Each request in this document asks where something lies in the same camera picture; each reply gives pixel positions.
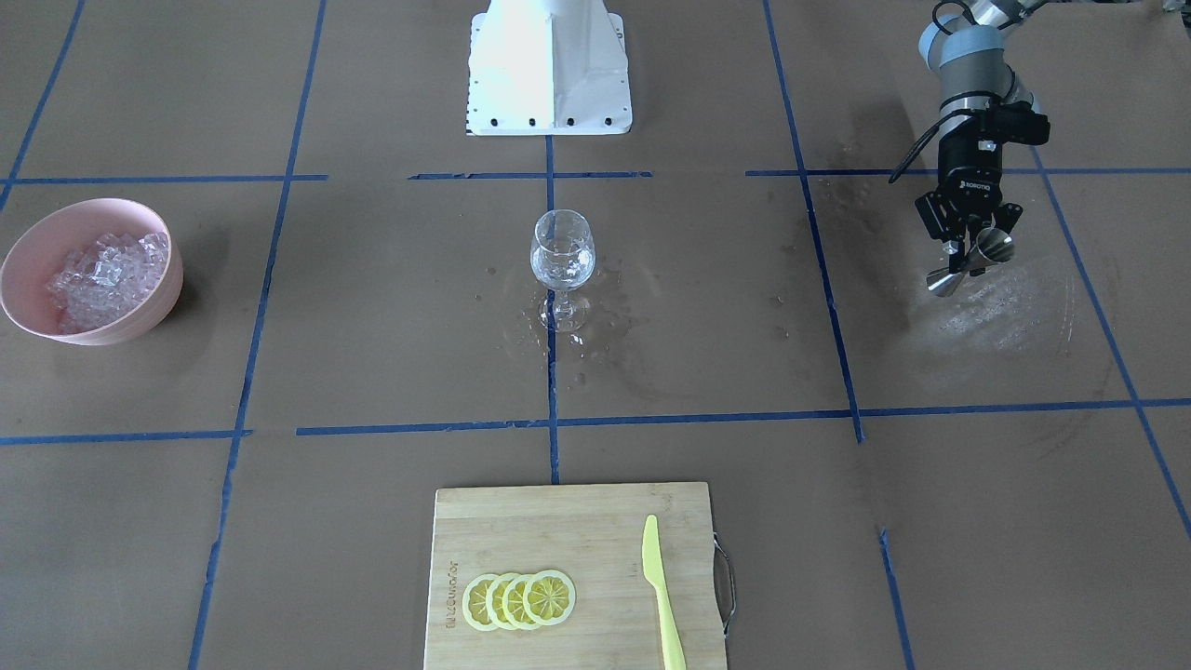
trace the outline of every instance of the cutting board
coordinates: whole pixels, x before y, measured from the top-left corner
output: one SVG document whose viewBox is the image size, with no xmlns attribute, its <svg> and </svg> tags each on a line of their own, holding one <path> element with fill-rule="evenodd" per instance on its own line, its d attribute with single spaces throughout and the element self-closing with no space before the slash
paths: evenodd
<svg viewBox="0 0 1191 670">
<path fill-rule="evenodd" d="M 727 670 L 705 483 L 438 490 L 425 670 L 661 669 L 656 596 L 641 575 L 649 514 L 687 668 Z M 575 583 L 562 624 L 481 632 L 463 620 L 463 589 L 476 576 L 547 569 Z"/>
</svg>

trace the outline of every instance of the pink bowl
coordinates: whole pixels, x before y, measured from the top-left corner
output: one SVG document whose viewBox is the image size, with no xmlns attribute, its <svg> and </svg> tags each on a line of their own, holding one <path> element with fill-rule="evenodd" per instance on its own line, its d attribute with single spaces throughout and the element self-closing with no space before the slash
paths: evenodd
<svg viewBox="0 0 1191 670">
<path fill-rule="evenodd" d="M 166 271 L 149 296 L 129 313 L 94 330 L 61 334 L 60 312 L 45 282 L 62 269 L 71 249 L 86 246 L 105 232 L 138 239 L 164 232 L 169 239 Z M 149 207 L 119 198 L 83 200 L 43 218 L 21 234 L 0 267 L 0 303 L 8 318 L 33 334 L 71 345 L 116 345 L 144 334 L 174 308 L 181 289 L 182 256 L 166 221 Z"/>
</svg>

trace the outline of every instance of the wine glass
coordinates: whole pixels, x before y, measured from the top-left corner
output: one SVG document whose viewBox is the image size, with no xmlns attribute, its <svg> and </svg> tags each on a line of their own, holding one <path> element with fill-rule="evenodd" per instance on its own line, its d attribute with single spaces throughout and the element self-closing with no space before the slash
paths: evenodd
<svg viewBox="0 0 1191 670">
<path fill-rule="evenodd" d="M 596 242 L 592 227 L 584 214 L 574 209 L 550 209 L 537 219 L 534 226 L 534 243 L 530 246 L 529 264 L 534 275 L 547 288 L 538 314 L 549 327 L 570 332 L 584 324 L 590 305 L 586 298 L 572 298 L 570 290 L 587 281 L 596 269 Z"/>
</svg>

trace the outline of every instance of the lemon slice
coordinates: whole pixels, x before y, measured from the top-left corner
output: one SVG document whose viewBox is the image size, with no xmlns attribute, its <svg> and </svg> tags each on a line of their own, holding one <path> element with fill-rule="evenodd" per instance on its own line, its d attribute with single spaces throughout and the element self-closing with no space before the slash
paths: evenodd
<svg viewBox="0 0 1191 670">
<path fill-rule="evenodd" d="M 531 621 L 557 626 L 575 608 L 575 583 L 566 572 L 543 570 L 529 582 L 523 601 Z"/>
<path fill-rule="evenodd" d="M 491 572 L 480 575 L 475 580 L 472 580 L 472 583 L 463 589 L 463 620 L 476 631 L 492 631 L 497 628 L 497 625 L 492 622 L 492 618 L 488 616 L 488 608 L 485 605 L 488 588 L 495 578 L 497 576 Z"/>
<path fill-rule="evenodd" d="M 488 593 L 484 594 L 484 608 L 488 614 L 488 619 L 497 625 L 498 628 L 504 628 L 505 631 L 516 631 L 517 627 L 509 622 L 505 616 L 505 589 L 509 587 L 509 582 L 512 582 L 517 577 L 520 577 L 520 572 L 505 572 L 492 581 L 488 586 Z"/>
<path fill-rule="evenodd" d="M 520 631 L 536 631 L 542 627 L 541 624 L 530 619 L 529 613 L 525 612 L 525 590 L 536 577 L 536 575 L 522 575 L 517 577 L 512 582 L 509 582 L 504 595 L 500 596 L 505 619 Z"/>
</svg>

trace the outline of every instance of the glass base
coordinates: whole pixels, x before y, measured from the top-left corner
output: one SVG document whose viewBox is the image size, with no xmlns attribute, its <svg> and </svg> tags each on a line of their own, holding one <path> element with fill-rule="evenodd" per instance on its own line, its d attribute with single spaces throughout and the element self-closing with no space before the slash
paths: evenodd
<svg viewBox="0 0 1191 670">
<path fill-rule="evenodd" d="M 547 305 L 549 303 L 549 298 L 542 300 L 542 305 L 537 309 L 538 318 L 542 319 L 542 325 L 549 327 L 550 323 L 547 313 Z M 587 312 L 591 311 L 591 302 L 587 298 L 579 295 L 576 298 L 570 296 L 568 293 L 555 293 L 554 294 L 554 331 L 555 332 L 573 332 L 579 330 L 584 323 L 587 321 Z"/>
</svg>

